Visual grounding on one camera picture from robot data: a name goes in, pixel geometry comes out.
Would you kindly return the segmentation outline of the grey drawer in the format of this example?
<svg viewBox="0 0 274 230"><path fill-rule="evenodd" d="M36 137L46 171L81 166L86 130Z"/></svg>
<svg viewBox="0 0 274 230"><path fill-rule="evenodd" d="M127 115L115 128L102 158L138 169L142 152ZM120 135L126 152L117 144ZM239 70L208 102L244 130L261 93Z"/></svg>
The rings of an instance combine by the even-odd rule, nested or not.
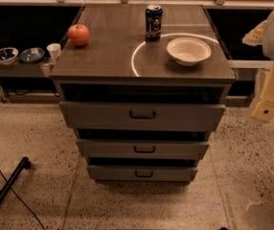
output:
<svg viewBox="0 0 274 230"><path fill-rule="evenodd" d="M87 158L201 159L207 142L158 142L78 139L80 153Z"/></svg>
<svg viewBox="0 0 274 230"><path fill-rule="evenodd" d="M197 168L187 167L131 167L88 165L89 176L94 180L117 181L173 181L191 182Z"/></svg>
<svg viewBox="0 0 274 230"><path fill-rule="evenodd" d="M68 127L149 131L215 131L224 104L82 103L62 101Z"/></svg>

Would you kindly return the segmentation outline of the grey bottom drawer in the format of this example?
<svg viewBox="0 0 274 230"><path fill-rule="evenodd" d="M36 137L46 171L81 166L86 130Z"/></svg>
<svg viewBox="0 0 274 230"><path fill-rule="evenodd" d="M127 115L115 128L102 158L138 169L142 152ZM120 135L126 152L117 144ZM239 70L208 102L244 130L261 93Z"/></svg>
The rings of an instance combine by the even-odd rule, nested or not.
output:
<svg viewBox="0 0 274 230"><path fill-rule="evenodd" d="M197 168L187 167L131 167L88 165L89 176L94 180L117 181L173 181L191 182Z"/></svg>

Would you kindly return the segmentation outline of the grey top drawer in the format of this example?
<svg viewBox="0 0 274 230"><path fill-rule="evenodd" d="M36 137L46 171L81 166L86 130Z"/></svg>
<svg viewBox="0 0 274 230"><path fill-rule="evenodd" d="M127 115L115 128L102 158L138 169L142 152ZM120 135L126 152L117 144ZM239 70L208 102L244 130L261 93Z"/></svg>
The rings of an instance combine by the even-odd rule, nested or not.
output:
<svg viewBox="0 0 274 230"><path fill-rule="evenodd" d="M82 103L62 101L68 127L149 131L215 131L224 104Z"/></svg>

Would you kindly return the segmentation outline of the dark blue bowl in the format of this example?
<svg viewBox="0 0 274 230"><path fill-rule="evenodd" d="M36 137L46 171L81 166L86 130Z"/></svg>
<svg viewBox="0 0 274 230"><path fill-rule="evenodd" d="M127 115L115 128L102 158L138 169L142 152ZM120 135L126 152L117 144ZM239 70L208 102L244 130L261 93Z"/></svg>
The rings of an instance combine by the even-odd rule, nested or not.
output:
<svg viewBox="0 0 274 230"><path fill-rule="evenodd" d="M39 63L43 60L45 51L42 48L34 47L23 51L19 59L25 63Z"/></svg>

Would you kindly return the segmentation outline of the white bowl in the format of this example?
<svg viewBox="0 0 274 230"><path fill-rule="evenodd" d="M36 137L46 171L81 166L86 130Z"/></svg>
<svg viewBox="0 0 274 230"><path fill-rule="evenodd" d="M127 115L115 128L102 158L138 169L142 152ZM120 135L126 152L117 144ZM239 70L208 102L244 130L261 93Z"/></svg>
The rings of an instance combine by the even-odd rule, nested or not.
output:
<svg viewBox="0 0 274 230"><path fill-rule="evenodd" d="M204 41L191 37L179 37L170 41L167 52L183 66L194 66L210 57L212 51Z"/></svg>

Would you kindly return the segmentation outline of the grey drawer cabinet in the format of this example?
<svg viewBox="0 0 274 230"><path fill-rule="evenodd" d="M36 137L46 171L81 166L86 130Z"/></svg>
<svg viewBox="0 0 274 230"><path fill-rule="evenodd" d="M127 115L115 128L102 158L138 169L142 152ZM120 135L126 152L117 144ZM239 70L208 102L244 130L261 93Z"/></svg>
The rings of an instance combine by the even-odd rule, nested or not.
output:
<svg viewBox="0 0 274 230"><path fill-rule="evenodd" d="M90 29L89 44L77 48L67 43L51 74L60 103L225 103L236 77L203 8L164 6L162 34L154 42L145 40L145 12L138 4L85 8L80 20ZM204 41L210 57L194 66L180 65L167 52L168 43L179 37ZM77 140L158 142L208 143L213 132L72 129ZM197 168L202 159L84 158L87 166L187 168Z"/></svg>

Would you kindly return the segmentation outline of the grey side shelf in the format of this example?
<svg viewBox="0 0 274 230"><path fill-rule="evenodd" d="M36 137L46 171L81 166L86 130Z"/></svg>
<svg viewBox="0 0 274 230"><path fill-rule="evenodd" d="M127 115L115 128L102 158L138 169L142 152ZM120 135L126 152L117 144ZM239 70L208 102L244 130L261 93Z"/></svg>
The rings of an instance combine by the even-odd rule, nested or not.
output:
<svg viewBox="0 0 274 230"><path fill-rule="evenodd" d="M23 63L17 60L14 64L0 64L0 77L3 78L48 78L54 64L44 58L41 62Z"/></svg>

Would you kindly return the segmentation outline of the white paper cup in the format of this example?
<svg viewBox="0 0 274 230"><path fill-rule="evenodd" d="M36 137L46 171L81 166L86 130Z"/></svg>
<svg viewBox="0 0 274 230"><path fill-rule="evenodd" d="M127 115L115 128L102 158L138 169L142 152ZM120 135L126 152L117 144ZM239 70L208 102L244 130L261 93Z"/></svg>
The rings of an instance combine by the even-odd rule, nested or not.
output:
<svg viewBox="0 0 274 230"><path fill-rule="evenodd" d="M61 46L58 43L51 43L47 46L47 50L53 61L57 61L61 54Z"/></svg>

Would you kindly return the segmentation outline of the blue patterned bowl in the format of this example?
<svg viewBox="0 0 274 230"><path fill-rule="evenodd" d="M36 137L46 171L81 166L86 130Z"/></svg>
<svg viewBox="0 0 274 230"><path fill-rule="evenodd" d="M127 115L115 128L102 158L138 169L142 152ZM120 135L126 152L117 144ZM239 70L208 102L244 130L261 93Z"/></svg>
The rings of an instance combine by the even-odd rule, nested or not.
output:
<svg viewBox="0 0 274 230"><path fill-rule="evenodd" d="M0 64L11 65L18 56L18 50L13 47L0 49Z"/></svg>

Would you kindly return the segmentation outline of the red apple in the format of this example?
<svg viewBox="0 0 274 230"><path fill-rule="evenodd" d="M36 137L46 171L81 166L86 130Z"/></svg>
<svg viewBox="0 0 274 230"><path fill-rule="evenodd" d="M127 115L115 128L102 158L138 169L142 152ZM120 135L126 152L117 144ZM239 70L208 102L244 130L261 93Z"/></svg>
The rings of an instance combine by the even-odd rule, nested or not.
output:
<svg viewBox="0 0 274 230"><path fill-rule="evenodd" d="M82 47L88 43L90 32L83 24L75 24L68 29L68 37L75 46Z"/></svg>

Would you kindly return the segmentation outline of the grey middle drawer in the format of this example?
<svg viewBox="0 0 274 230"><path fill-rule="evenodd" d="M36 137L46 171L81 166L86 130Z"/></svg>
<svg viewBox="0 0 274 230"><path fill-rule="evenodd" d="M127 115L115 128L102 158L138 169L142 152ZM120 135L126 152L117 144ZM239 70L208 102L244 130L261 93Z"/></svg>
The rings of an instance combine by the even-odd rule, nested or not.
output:
<svg viewBox="0 0 274 230"><path fill-rule="evenodd" d="M158 142L78 139L80 153L87 158L201 159L207 142Z"/></svg>

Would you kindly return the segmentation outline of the blue soda can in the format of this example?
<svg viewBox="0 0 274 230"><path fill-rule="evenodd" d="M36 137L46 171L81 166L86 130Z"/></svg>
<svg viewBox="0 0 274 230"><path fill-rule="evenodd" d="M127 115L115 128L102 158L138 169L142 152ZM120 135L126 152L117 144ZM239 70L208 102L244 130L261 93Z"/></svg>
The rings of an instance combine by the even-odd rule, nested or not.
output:
<svg viewBox="0 0 274 230"><path fill-rule="evenodd" d="M146 8L146 41L160 38L163 10L159 5L148 5Z"/></svg>

